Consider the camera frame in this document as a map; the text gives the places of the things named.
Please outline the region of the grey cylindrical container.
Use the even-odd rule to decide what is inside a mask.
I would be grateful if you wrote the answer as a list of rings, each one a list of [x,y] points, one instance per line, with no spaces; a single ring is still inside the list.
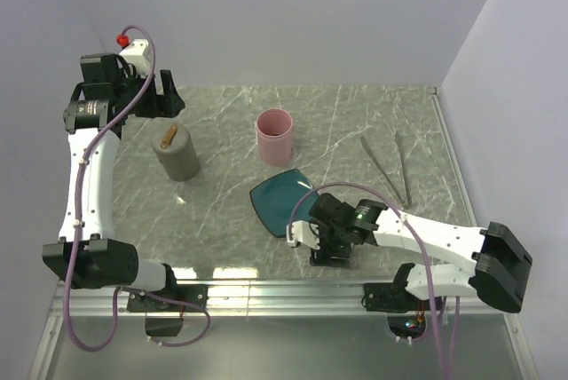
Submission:
[[[151,137],[151,147],[171,180],[185,182],[201,169],[191,134],[180,123],[160,126]]]

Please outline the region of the pink cylindrical container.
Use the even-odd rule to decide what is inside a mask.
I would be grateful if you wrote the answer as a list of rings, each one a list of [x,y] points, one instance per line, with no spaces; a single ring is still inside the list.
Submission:
[[[260,159],[272,166],[287,164],[292,155],[293,120],[280,108],[263,111],[256,119],[256,140]]]

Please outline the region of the grey round lid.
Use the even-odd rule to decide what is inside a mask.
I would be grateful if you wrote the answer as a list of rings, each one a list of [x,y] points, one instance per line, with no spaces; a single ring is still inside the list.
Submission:
[[[180,123],[160,125],[151,137],[151,147],[159,158],[176,158],[192,146],[189,130]]]

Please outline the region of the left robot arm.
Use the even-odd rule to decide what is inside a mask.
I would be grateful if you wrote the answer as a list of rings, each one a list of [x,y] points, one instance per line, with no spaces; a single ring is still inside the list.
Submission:
[[[172,268],[115,237],[113,171],[129,115],[173,118],[185,104],[168,70],[161,72],[164,92],[157,92],[154,59],[145,51],[85,55],[80,66],[83,79],[63,114],[71,161],[66,214],[57,242],[43,247],[43,262],[66,291],[125,287],[168,311],[180,292]]]

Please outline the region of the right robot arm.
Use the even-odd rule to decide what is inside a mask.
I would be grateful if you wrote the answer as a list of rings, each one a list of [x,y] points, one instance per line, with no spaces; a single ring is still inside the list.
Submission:
[[[355,207],[324,193],[309,214],[341,243],[399,248],[439,265],[416,264],[404,271],[391,290],[404,309],[435,297],[477,296],[505,313],[519,313],[533,259],[504,224],[455,226],[363,199]]]

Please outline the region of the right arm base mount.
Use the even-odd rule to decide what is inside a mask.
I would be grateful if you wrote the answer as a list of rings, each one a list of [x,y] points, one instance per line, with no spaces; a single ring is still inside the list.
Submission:
[[[360,303],[369,313],[386,315],[388,332],[396,341],[412,344],[422,341],[431,333],[427,317],[429,299],[420,299],[402,286],[388,282],[364,283]]]

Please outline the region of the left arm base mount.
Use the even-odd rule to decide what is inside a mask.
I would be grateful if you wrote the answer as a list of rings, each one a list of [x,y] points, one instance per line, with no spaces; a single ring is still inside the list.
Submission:
[[[205,284],[178,285],[173,293],[155,292],[156,297],[147,293],[131,292],[127,313],[145,315],[145,331],[150,337],[177,337],[185,323],[185,316],[205,313],[209,287]]]

